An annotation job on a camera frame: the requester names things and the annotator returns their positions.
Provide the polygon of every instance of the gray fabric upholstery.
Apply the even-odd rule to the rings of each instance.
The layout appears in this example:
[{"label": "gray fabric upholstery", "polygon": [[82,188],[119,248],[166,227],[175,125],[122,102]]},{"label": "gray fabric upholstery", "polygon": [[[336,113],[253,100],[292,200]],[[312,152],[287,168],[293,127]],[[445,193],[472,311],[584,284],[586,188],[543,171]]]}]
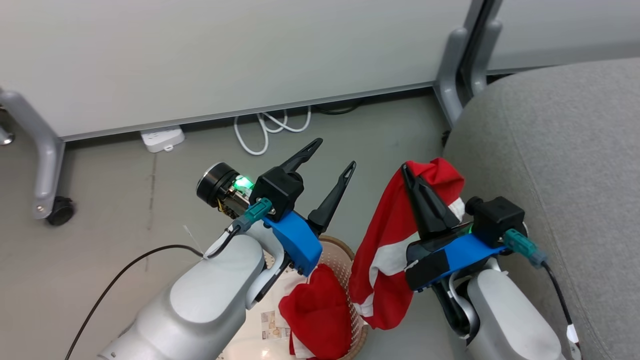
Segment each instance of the gray fabric upholstery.
[{"label": "gray fabric upholstery", "polygon": [[[503,195],[525,209],[584,358],[640,359],[640,59],[501,79],[467,104],[444,157],[467,180],[465,200]],[[570,359],[547,274],[517,255],[502,265]]]}]

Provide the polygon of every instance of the glowing green led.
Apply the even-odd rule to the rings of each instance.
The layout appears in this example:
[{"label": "glowing green led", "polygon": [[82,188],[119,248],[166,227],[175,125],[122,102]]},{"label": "glowing green led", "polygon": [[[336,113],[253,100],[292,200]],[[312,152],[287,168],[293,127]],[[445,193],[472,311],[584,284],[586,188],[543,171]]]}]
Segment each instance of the glowing green led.
[{"label": "glowing green led", "polygon": [[244,176],[240,176],[234,181],[234,188],[240,190],[242,188],[245,189],[253,189],[253,183]]}]

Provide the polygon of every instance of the white partition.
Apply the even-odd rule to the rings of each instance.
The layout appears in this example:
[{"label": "white partition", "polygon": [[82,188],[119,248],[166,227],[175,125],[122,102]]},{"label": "white partition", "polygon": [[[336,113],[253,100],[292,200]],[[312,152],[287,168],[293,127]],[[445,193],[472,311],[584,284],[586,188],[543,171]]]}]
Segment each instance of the white partition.
[{"label": "white partition", "polygon": [[469,5],[6,0],[0,86],[21,92],[65,138],[426,86]]},{"label": "white partition", "polygon": [[503,0],[489,72],[640,56],[640,0]]}]

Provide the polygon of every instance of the floor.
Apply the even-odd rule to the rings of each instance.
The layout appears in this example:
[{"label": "floor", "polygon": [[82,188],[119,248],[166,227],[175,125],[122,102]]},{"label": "floor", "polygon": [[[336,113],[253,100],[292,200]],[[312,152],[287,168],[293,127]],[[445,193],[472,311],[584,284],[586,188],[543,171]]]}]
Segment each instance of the floor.
[{"label": "floor", "polygon": [[[0,122],[8,121],[0,113]],[[293,118],[298,126],[304,116]],[[261,147],[251,121],[240,126],[246,143]],[[255,179],[316,137],[323,146],[299,173],[307,189],[296,203],[315,208],[351,160],[358,163],[327,234],[357,249],[387,181],[406,160],[440,155],[445,120],[431,92],[366,104],[347,115],[314,114],[300,134],[271,135],[269,151],[245,153],[233,127],[197,126],[172,152],[149,153],[133,134],[70,144],[60,192],[77,214],[61,227],[31,218],[36,152],[17,131],[0,147],[0,348],[7,359],[63,358],[96,298],[130,260],[158,246],[193,245],[183,225],[206,249],[227,218],[195,194],[211,164],[226,161]],[[197,260],[183,250],[154,254],[131,268],[98,308],[72,359],[92,359],[137,310]],[[414,297],[404,322],[371,331],[359,359],[450,360],[449,331],[435,296]]]}]

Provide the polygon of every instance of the gray metal leg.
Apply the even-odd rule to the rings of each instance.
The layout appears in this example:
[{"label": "gray metal leg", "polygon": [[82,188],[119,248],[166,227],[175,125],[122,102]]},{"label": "gray metal leg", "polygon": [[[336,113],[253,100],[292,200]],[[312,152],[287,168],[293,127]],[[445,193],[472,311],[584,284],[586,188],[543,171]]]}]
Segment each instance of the gray metal leg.
[{"label": "gray metal leg", "polygon": [[7,133],[6,130],[0,126],[0,145],[9,145],[13,142],[14,136],[11,133]]},{"label": "gray metal leg", "polygon": [[447,122],[452,128],[462,112],[462,103],[456,88],[456,76],[470,42],[470,34],[476,26],[487,1],[493,0],[472,0],[464,25],[449,34],[442,62],[438,69],[438,77],[433,85]]},{"label": "gray metal leg", "polygon": [[0,89],[0,104],[32,137],[38,148],[33,216],[37,219],[46,218],[51,213],[56,196],[65,143],[21,94]]},{"label": "gray metal leg", "polygon": [[502,22],[496,19],[501,5],[502,0],[486,0],[478,22],[469,36],[469,46],[460,69],[471,97],[486,88],[489,60],[502,31]]}]

